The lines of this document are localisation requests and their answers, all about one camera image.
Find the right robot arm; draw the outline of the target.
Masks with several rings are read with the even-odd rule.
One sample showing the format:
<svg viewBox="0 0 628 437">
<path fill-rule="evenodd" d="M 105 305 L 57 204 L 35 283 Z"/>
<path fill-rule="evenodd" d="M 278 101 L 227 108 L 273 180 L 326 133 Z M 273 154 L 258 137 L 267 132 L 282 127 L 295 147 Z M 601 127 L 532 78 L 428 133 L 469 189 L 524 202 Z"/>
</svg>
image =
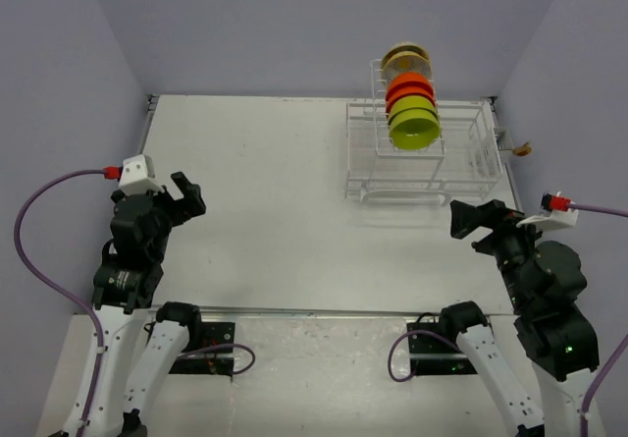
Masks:
<svg viewBox="0 0 628 437">
<path fill-rule="evenodd" d="M 531 360 L 542 401 L 524 389 L 497 347 L 480 307 L 466 301 L 444 308 L 438 339 L 462 351 L 482 379 L 509 436 L 603 436 L 597 406 L 587 391 L 598 376 L 599 344 L 575 301 L 586 288 L 579 255 L 564 244 L 542 242 L 536 219 L 492 200 L 450 203 L 450 234 L 488 234 L 473 249 L 497 263 L 515 314 L 517 338 Z"/>
</svg>

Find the patterned white bowl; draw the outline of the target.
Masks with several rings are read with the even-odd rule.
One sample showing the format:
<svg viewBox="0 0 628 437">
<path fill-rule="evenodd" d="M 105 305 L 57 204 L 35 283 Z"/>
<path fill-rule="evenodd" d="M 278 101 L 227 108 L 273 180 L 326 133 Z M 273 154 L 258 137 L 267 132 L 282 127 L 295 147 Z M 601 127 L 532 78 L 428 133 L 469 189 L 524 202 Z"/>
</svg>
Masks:
<svg viewBox="0 0 628 437">
<path fill-rule="evenodd" d="M 381 69 L 382 78 L 386 82 L 391 82 L 407 72 L 419 74 L 428 81 L 433 79 L 431 63 L 425 57 L 413 51 L 396 52 Z"/>
</svg>

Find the aluminium table edge rail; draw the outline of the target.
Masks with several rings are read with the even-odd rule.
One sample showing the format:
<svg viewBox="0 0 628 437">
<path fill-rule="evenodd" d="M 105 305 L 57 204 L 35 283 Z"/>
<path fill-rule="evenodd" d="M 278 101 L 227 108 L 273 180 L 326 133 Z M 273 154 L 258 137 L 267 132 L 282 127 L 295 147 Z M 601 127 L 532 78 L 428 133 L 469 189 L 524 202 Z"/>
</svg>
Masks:
<svg viewBox="0 0 628 437">
<path fill-rule="evenodd" d="M 141 126 L 138 144 L 136 145 L 134 151 L 131 153 L 132 156 L 141 154 L 144 150 L 159 99 L 159 94 L 147 95 L 146 112 Z"/>
</svg>

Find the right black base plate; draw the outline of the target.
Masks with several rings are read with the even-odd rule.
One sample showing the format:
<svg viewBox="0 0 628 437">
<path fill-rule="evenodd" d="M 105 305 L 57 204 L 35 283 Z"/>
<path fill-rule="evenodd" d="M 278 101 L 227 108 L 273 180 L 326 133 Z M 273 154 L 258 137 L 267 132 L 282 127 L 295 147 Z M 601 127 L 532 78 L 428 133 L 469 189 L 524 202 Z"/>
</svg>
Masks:
<svg viewBox="0 0 628 437">
<path fill-rule="evenodd" d="M 410 368 L 415 376 L 476 375 L 466 355 L 429 335 L 413 334 L 407 338 Z"/>
</svg>

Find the tan rear bowl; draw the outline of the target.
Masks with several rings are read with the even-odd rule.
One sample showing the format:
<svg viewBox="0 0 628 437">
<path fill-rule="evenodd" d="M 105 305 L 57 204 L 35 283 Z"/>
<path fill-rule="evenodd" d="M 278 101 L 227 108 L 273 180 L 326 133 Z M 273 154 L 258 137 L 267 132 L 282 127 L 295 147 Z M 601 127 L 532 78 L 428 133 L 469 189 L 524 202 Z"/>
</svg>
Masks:
<svg viewBox="0 0 628 437">
<path fill-rule="evenodd" d="M 419 56 L 421 56 L 428 63 L 431 62 L 430 55 L 428 51 L 419 46 L 418 44 L 411 41 L 402 41 L 400 43 L 395 44 L 392 48 L 390 48 L 387 53 L 382 58 L 382 64 L 386 64 L 393 55 L 399 52 L 413 52 Z"/>
</svg>

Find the orange bowl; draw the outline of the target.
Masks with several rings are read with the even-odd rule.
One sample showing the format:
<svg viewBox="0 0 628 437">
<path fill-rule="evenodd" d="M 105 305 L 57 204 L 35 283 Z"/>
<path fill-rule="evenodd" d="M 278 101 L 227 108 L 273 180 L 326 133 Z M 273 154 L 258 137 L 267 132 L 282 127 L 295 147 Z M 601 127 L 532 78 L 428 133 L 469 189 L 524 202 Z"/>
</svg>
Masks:
<svg viewBox="0 0 628 437">
<path fill-rule="evenodd" d="M 435 104 L 433 89 L 423 82 L 402 82 L 396 85 L 390 85 L 386 93 L 386 103 L 391 107 L 399 99 L 407 96 L 421 96 L 430 103 Z"/>
<path fill-rule="evenodd" d="M 434 89 L 430 81 L 423 75 L 416 72 L 405 72 L 399 74 L 389 83 L 387 92 L 393 92 L 399 88 L 405 88 L 408 86 L 418 86 L 431 94 L 434 93 Z"/>
</svg>

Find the lime green bowl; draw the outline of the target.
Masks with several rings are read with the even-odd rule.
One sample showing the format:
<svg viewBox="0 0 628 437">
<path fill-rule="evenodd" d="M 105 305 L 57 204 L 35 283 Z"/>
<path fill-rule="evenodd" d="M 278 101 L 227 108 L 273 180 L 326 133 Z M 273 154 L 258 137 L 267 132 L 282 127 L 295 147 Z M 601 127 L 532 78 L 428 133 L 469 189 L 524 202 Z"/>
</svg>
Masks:
<svg viewBox="0 0 628 437">
<path fill-rule="evenodd" d="M 393 119 L 397 114 L 407 110 L 425 110 L 435 116 L 438 115 L 437 108 L 431 100 L 424 95 L 416 94 L 399 98 L 392 105 L 389 111 L 389 118 Z"/>
<path fill-rule="evenodd" d="M 389 120 L 389 138 L 400 150 L 421 150 L 441 135 L 439 118 L 425 109 L 407 109 Z"/>
</svg>

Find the small brown object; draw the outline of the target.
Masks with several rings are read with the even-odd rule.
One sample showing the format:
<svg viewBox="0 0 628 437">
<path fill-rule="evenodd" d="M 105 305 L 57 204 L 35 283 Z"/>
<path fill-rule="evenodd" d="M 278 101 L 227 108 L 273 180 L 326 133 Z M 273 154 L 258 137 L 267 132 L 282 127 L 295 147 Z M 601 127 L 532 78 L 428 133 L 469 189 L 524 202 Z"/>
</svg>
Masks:
<svg viewBox="0 0 628 437">
<path fill-rule="evenodd" d="M 529 155 L 531 152 L 532 152 L 532 146 L 531 146 L 531 143 L 529 141 L 527 141 L 524 144 L 521 144 L 519 146 L 513 147 L 511 149 L 512 155 L 516 156 L 516 157 L 525 157 L 525 156 Z"/>
</svg>

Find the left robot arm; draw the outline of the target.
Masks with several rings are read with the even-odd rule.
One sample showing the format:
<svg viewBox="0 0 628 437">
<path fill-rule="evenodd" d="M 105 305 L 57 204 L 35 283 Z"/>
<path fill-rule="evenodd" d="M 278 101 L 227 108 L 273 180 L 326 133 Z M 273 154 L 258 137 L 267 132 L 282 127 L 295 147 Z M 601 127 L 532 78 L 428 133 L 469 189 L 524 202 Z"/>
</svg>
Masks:
<svg viewBox="0 0 628 437">
<path fill-rule="evenodd" d="M 61 436 L 147 435 L 148 416 L 172 365 L 203 342 L 198 307 L 167 302 L 156 313 L 143 352 L 134 353 L 173 229 L 206 212 L 199 185 L 182 172 L 171 179 L 180 198 L 162 186 L 112 194 L 111 238 L 102 249 L 87 308 L 93 326 L 88 361 Z"/>
</svg>

